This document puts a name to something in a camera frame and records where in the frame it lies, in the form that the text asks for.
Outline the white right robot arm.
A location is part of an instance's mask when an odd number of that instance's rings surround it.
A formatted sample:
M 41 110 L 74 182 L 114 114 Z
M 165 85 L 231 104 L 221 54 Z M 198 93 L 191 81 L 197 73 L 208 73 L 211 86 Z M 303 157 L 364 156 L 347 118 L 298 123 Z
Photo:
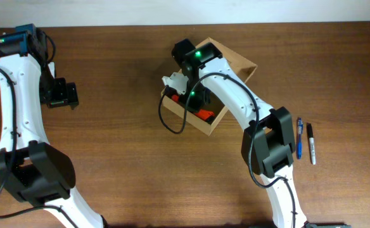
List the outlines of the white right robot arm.
M 200 111 L 214 94 L 243 130 L 241 154 L 254 183 L 267 191 L 274 225 L 304 227 L 307 218 L 293 182 L 296 146 L 290 112 L 254 94 L 211 42 L 195 47 L 184 39 L 174 45 L 172 57 L 184 75 L 175 90 L 185 111 Z

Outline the orange utility knife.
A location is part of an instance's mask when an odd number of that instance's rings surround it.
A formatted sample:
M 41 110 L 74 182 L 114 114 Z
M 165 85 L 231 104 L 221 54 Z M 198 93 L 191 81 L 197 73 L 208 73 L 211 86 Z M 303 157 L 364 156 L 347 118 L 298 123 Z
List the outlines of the orange utility knife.
M 170 97 L 174 102 L 179 103 L 179 96 L 174 94 Z M 215 114 L 212 111 L 200 109 L 198 112 L 192 111 L 192 114 L 198 118 L 204 120 L 205 122 L 212 122 L 215 119 Z

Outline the brown cardboard box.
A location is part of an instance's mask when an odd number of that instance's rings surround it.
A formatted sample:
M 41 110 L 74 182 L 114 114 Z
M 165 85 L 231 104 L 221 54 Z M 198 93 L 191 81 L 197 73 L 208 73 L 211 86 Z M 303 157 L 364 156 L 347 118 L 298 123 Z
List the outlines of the brown cardboard box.
M 198 65 L 204 59 L 212 60 L 213 57 L 223 57 L 226 60 L 226 64 L 216 67 L 215 71 L 237 77 L 244 83 L 250 79 L 257 68 L 255 63 L 211 38 L 205 39 L 197 46 L 194 46 L 188 39 L 184 39 L 175 44 L 172 50 L 175 62 L 181 64 L 185 60 L 187 54 L 192 57 L 192 59 L 196 60 Z M 195 83 L 196 82 L 188 81 L 188 86 L 192 87 Z M 215 119 L 212 122 L 205 122 L 187 110 L 190 97 L 185 107 L 183 107 L 170 98 L 174 94 L 180 96 L 176 90 L 170 87 L 168 91 L 162 91 L 161 105 L 208 136 L 214 131 L 216 126 L 218 126 L 223 116 L 229 111 L 227 104 L 219 99 L 217 91 L 214 91 L 210 95 L 210 104 L 206 104 L 202 109 L 214 112 Z

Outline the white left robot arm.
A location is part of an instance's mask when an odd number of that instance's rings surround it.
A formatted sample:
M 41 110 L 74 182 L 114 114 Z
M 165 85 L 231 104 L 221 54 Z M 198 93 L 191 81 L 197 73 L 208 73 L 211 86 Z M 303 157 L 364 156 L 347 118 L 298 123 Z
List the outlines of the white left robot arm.
M 42 105 L 79 103 L 76 85 L 56 75 L 55 52 L 52 39 L 32 24 L 0 35 L 0 191 L 66 227 L 106 227 L 78 192 L 71 159 L 50 145 L 44 130 Z

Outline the blue pen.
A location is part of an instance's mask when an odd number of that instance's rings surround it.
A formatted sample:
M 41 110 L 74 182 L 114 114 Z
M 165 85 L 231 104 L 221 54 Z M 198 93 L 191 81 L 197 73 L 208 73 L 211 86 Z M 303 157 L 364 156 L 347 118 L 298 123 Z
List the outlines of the blue pen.
M 303 134 L 303 122 L 300 117 L 297 118 L 297 159 L 302 158 L 302 134 Z

